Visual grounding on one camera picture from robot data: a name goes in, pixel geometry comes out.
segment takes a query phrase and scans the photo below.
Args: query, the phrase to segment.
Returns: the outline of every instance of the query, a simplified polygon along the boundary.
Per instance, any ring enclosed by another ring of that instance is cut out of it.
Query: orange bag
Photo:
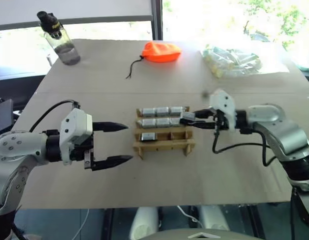
[[[180,47],[171,43],[161,43],[161,42],[147,42],[144,46],[140,59],[131,63],[130,73],[126,79],[131,78],[131,73],[133,71],[133,65],[136,62],[146,59],[150,62],[155,63],[167,63],[176,61],[181,54]]]

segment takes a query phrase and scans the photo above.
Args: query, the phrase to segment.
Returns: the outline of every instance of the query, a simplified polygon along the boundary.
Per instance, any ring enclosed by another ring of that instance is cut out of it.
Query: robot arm
[[[232,97],[223,90],[212,94],[209,102],[208,109],[183,113],[180,123],[202,129],[215,129],[216,139],[219,130],[239,129],[242,134],[255,131],[263,135],[285,169],[289,182],[296,189],[296,194],[292,197],[301,219],[309,226],[309,141],[305,132],[275,104],[235,110]],[[214,121],[196,120],[209,117],[213,117]]]
[[[16,130],[0,135],[0,240],[11,233],[15,211],[34,167],[58,161],[70,165],[72,161],[84,160],[84,169],[113,168],[132,156],[95,161],[94,131],[115,132],[127,128],[114,122],[93,122],[91,115],[74,108],[61,122],[60,132]]]

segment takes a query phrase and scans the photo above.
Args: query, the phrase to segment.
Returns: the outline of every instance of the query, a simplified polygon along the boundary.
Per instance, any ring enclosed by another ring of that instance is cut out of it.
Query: water bottle
[[[37,13],[44,37],[65,65],[74,65],[80,56],[70,40],[66,30],[53,13],[40,11]]]

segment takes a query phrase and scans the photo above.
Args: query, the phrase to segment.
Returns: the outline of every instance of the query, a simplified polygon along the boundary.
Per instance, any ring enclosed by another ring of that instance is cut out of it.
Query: plastic bag
[[[280,59],[273,56],[271,50],[267,51],[267,46],[263,44],[263,42],[251,43],[242,48],[207,45],[201,54],[217,78],[289,72]]]

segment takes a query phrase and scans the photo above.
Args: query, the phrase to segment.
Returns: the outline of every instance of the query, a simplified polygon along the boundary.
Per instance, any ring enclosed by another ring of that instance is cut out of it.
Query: floor
[[[257,206],[267,240],[290,240],[289,203],[278,206],[259,204]],[[223,205],[221,209],[230,229],[253,236],[251,224],[243,219],[238,205]],[[114,211],[112,240],[127,240],[136,208],[119,208]],[[163,207],[162,230],[188,228],[188,218],[174,207]],[[15,223],[26,234],[36,234],[43,240],[71,240],[86,216],[86,209],[21,209]],[[103,225],[104,210],[91,209],[87,222],[75,240],[99,240]],[[309,240],[307,228],[296,216],[296,240]]]

